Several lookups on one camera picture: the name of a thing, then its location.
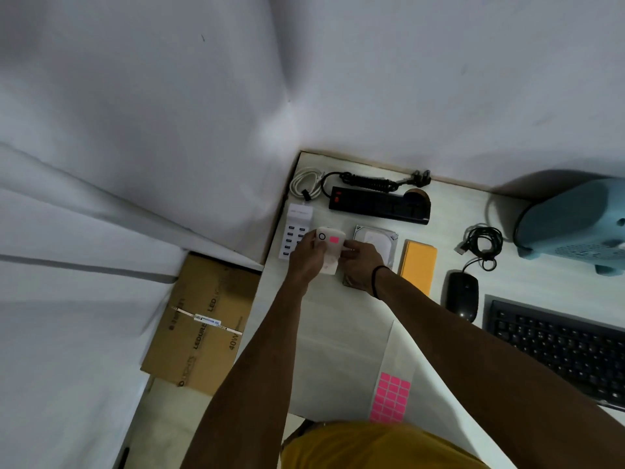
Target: tile floor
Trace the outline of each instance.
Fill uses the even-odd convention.
[[[178,469],[210,401],[210,396],[191,388],[151,380],[128,432],[125,469]],[[302,421],[288,414],[283,438]]]

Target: brown cardboard box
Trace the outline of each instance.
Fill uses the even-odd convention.
[[[188,255],[141,370],[214,395],[232,368],[241,336],[195,321],[179,307],[243,332],[261,276]]]

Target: black keyboard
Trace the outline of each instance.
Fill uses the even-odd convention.
[[[484,322],[600,405],[625,411],[625,331],[502,301]]]

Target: coiled white cable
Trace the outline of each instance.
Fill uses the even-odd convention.
[[[316,167],[303,167],[293,175],[293,179],[289,184],[289,191],[298,199],[303,199],[304,195],[302,191],[306,189],[311,199],[316,199],[321,194],[321,180],[323,179],[323,175],[323,171]],[[313,180],[312,186],[300,189],[302,181],[310,180],[311,178]]]

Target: blue appliance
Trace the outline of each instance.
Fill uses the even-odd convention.
[[[595,179],[525,211],[514,230],[523,258],[541,253],[591,263],[600,275],[625,269],[625,179]]]

